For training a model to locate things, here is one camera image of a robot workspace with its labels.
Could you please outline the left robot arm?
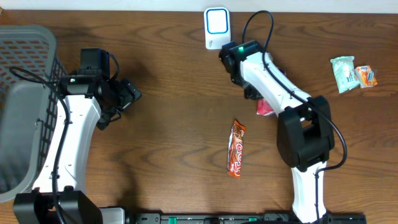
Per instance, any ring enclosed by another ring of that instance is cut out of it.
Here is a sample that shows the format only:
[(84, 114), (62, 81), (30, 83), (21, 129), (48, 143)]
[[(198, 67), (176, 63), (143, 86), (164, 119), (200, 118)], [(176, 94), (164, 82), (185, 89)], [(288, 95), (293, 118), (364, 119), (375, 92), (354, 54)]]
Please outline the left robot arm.
[(97, 207), (86, 196), (85, 171), (95, 128), (105, 129), (141, 97), (127, 79), (72, 75), (60, 80), (50, 150), (29, 193), (17, 194), (19, 223), (130, 223), (123, 207)]

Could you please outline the orange red chocolate bar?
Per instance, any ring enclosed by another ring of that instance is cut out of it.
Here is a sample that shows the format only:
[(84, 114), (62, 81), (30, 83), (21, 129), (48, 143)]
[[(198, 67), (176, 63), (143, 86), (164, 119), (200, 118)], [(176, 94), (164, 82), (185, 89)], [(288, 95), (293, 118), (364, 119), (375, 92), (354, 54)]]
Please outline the orange red chocolate bar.
[(243, 161), (243, 136), (246, 127), (235, 120), (229, 135), (227, 171), (231, 177), (241, 178), (241, 166)]

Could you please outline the small orange snack packet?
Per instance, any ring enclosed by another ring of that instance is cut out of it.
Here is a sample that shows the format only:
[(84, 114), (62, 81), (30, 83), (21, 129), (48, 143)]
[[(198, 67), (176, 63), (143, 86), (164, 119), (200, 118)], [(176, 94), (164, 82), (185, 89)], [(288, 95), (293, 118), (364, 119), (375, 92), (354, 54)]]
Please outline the small orange snack packet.
[(369, 65), (356, 67), (354, 74), (360, 82), (361, 88), (371, 88), (377, 85), (377, 80)]

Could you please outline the purple red snack packet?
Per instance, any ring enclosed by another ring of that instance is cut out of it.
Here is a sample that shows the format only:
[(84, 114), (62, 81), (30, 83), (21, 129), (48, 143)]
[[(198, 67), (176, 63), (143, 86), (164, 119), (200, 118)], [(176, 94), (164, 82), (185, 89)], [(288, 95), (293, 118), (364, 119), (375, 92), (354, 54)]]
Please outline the purple red snack packet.
[(270, 116), (273, 115), (274, 113), (275, 113), (274, 110), (271, 108), (270, 104), (265, 99), (257, 101), (257, 111), (256, 111), (257, 115)]

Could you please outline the teal snack packet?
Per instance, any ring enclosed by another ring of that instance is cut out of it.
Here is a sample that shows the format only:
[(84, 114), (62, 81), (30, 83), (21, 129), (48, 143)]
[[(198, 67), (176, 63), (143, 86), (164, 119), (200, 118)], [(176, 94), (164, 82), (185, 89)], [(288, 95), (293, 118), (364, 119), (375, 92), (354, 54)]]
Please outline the teal snack packet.
[(360, 85), (354, 74), (354, 56), (341, 56), (330, 60), (339, 93), (352, 90)]

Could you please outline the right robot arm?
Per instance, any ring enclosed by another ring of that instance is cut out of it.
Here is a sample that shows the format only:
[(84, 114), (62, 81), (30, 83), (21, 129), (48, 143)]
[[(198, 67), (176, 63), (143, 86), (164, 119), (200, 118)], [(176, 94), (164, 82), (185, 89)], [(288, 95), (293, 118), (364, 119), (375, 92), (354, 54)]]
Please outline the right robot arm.
[(295, 86), (255, 40), (225, 44), (219, 58), (246, 98), (265, 99), (277, 115), (277, 148), (292, 171), (295, 216), (302, 223), (321, 220), (326, 208), (320, 169), (335, 146), (327, 100)]

